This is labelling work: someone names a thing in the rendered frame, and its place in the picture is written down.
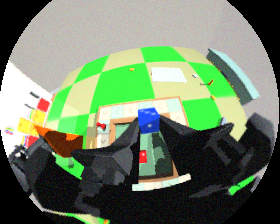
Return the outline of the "red die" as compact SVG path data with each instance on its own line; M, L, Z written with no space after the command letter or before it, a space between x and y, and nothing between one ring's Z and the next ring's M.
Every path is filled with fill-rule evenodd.
M146 163L146 149L140 149L139 163Z

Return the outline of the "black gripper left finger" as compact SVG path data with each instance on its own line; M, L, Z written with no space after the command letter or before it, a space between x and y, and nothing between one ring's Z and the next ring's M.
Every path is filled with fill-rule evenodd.
M139 183L140 127L137 118L131 121L120 137L107 147L72 149L70 156L82 167L119 171L132 184Z

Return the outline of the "red pawn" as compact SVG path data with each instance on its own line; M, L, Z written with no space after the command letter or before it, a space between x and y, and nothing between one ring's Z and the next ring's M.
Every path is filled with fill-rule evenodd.
M101 128L105 128L106 127L106 124L101 124L99 122L96 123L96 126L97 127L101 127Z

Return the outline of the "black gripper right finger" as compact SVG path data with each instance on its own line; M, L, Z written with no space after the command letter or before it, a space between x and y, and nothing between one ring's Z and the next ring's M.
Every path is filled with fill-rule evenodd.
M177 123L174 119L160 116L159 131L162 134L162 139L169 148L172 162L175 164L177 176L187 174L192 164L197 161L197 158L205 152L206 147L210 144L224 138L227 133L231 133L234 129L234 122L222 124L214 128L196 129L185 124Z

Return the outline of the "blue die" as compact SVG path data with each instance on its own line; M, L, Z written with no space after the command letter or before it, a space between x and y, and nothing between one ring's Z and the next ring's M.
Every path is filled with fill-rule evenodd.
M155 108L139 109L137 111L140 134L159 132L160 116Z

